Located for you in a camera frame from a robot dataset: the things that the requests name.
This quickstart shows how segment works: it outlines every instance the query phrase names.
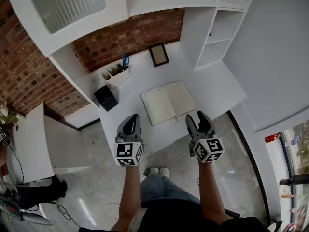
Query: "white table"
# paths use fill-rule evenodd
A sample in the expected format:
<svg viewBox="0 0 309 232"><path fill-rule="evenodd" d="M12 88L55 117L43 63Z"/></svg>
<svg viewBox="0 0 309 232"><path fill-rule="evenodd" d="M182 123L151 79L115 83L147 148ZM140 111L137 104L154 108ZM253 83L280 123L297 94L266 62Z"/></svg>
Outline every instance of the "white table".
<svg viewBox="0 0 309 232"><path fill-rule="evenodd" d="M10 146L20 160L25 183L89 167L81 132L44 115L43 103L11 130ZM23 180L16 156L8 148L7 168L13 184ZM4 181L11 183L9 175Z"/></svg>
<svg viewBox="0 0 309 232"><path fill-rule="evenodd" d="M156 152L188 134L185 115L151 125L140 94L168 83L183 80L198 108L210 119L222 115L246 98L242 87L222 61L206 68L194 70L182 54L179 43L166 45L169 64L154 67L149 51L130 57L131 76L120 86L112 89L119 104L106 112L99 109L102 126L111 149L119 124L137 113L141 119L142 139L146 153ZM104 85L103 68L90 74L97 89Z"/></svg>

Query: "sneaker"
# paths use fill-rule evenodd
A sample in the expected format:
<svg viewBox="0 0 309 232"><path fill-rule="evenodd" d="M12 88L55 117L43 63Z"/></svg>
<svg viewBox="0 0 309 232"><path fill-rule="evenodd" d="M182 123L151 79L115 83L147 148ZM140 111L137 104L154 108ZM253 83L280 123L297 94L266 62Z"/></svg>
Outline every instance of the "sneaker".
<svg viewBox="0 0 309 232"><path fill-rule="evenodd" d="M165 176L166 178L169 178L169 170L167 168L160 168L159 173Z"/></svg>
<svg viewBox="0 0 309 232"><path fill-rule="evenodd" d="M148 176L150 176L152 174L158 174L158 173L159 173L158 168L150 168L150 172L149 172Z"/></svg>

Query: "blue jeans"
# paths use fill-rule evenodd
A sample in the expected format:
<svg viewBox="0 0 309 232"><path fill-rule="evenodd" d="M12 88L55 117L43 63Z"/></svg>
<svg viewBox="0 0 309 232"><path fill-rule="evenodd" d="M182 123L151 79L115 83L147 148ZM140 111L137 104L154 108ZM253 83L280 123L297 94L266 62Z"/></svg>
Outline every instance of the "blue jeans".
<svg viewBox="0 0 309 232"><path fill-rule="evenodd" d="M141 201L157 199L181 199L200 204L197 197L176 186L167 177L161 174L152 174L140 184Z"/></svg>

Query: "brick wall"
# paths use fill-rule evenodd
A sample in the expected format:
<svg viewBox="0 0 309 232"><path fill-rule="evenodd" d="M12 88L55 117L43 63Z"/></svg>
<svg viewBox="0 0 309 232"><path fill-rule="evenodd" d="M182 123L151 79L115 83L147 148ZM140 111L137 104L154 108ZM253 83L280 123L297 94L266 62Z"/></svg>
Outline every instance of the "brick wall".
<svg viewBox="0 0 309 232"><path fill-rule="evenodd" d="M0 102L26 114L41 102L60 119L88 104L19 22L9 0L0 0Z"/></svg>
<svg viewBox="0 0 309 232"><path fill-rule="evenodd" d="M88 72L147 50L155 43L179 41L184 8L156 11L92 32L74 42L72 48Z"/></svg>

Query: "black box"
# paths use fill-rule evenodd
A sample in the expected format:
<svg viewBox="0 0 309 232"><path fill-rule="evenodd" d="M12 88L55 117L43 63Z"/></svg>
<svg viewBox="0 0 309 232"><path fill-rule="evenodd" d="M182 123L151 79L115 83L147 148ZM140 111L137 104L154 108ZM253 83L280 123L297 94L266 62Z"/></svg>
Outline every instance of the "black box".
<svg viewBox="0 0 309 232"><path fill-rule="evenodd" d="M96 91L95 96L107 112L118 104L115 96L106 85Z"/></svg>

